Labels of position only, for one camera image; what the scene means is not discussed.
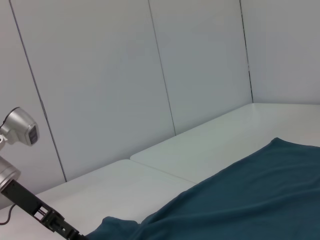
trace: white table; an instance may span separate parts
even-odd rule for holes
[[[42,192],[38,197],[65,220],[89,234],[111,216],[141,222],[194,183],[130,160],[121,160]],[[0,210],[0,222],[9,208]],[[62,240],[15,206],[0,226],[0,240]]]
[[[276,137],[320,147],[320,105],[248,104],[130,159],[199,183]]]

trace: cable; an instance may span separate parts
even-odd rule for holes
[[[10,207],[7,221],[5,221],[5,222],[0,222],[0,226],[1,226],[1,225],[6,225],[6,224],[10,221],[11,212],[12,212],[12,209],[14,209],[14,207],[15,207],[15,204],[13,204],[13,205]]]

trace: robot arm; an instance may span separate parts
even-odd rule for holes
[[[13,109],[0,127],[0,150],[5,143],[22,142],[33,146],[39,139],[39,129],[33,118],[22,108]],[[43,226],[67,240],[87,238],[65,222],[60,213],[45,204],[17,182],[21,172],[0,156],[0,193],[30,214]]]

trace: blue towel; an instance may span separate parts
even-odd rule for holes
[[[141,224],[106,217],[87,237],[319,240],[320,147],[275,138],[181,193]]]

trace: white wall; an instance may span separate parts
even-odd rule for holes
[[[175,135],[146,0],[13,0],[68,180]]]
[[[241,2],[254,102],[320,104],[320,1]]]
[[[19,181],[39,193],[65,182],[49,128],[7,0],[0,0],[0,121],[15,107],[25,109],[39,125],[33,146],[7,144],[0,155],[21,170]],[[7,201],[0,194],[0,208]]]
[[[239,0],[150,0],[177,134],[252,102]]]

